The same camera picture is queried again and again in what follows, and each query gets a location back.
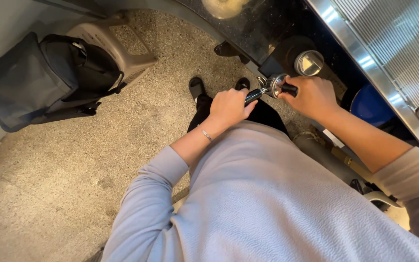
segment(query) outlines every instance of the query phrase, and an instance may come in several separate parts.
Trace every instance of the metal grate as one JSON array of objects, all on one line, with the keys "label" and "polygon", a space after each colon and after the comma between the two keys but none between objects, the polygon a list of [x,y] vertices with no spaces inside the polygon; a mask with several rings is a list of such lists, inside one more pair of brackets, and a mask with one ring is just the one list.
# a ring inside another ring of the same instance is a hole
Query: metal grate
[{"label": "metal grate", "polygon": [[419,106],[419,0],[334,0],[415,110]]}]

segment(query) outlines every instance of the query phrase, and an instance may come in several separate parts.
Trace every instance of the black countertop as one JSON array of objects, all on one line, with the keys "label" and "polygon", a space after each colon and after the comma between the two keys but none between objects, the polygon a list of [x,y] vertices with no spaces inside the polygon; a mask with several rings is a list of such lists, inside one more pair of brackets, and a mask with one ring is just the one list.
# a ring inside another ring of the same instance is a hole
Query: black countertop
[{"label": "black countertop", "polygon": [[202,1],[210,0],[177,0],[205,19],[258,66],[263,65],[283,40],[303,35],[315,43],[326,64],[346,86],[363,86],[368,82],[303,0],[227,0],[247,3],[237,15],[226,19],[210,14]]}]

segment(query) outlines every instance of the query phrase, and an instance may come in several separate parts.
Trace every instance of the black pants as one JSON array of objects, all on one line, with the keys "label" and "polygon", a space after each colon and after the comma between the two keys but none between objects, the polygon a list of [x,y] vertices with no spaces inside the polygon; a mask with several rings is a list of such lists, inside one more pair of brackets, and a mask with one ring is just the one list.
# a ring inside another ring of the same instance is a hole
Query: black pants
[{"label": "black pants", "polygon": [[[209,109],[213,99],[207,95],[199,95],[196,100],[196,113],[190,122],[187,133],[196,128],[197,125],[201,124],[210,114]],[[281,116],[263,100],[258,99],[258,103],[248,116],[247,120],[262,123],[264,125],[276,128],[277,130],[285,133],[289,137],[289,133],[282,122]]]}]

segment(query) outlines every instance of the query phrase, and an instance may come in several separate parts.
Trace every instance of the hand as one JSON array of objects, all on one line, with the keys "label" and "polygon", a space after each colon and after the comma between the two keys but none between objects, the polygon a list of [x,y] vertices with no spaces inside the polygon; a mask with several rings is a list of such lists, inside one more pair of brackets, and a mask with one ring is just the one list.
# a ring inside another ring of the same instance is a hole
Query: hand
[{"label": "hand", "polygon": [[298,94],[295,98],[288,93],[281,93],[278,97],[309,118],[319,120],[341,109],[329,80],[316,76],[287,76],[282,84],[284,82],[298,87]]},{"label": "hand", "polygon": [[241,91],[232,88],[217,93],[211,104],[208,119],[220,124],[225,129],[246,119],[258,102],[255,100],[245,107],[245,98],[248,92],[247,88]]}]

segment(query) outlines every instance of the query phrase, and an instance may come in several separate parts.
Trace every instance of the stainless steel panel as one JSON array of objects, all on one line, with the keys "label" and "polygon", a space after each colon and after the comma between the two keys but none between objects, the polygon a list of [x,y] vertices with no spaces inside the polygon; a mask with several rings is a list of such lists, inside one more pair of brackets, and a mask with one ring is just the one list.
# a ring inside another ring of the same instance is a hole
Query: stainless steel panel
[{"label": "stainless steel panel", "polygon": [[307,1],[419,140],[419,1]]}]

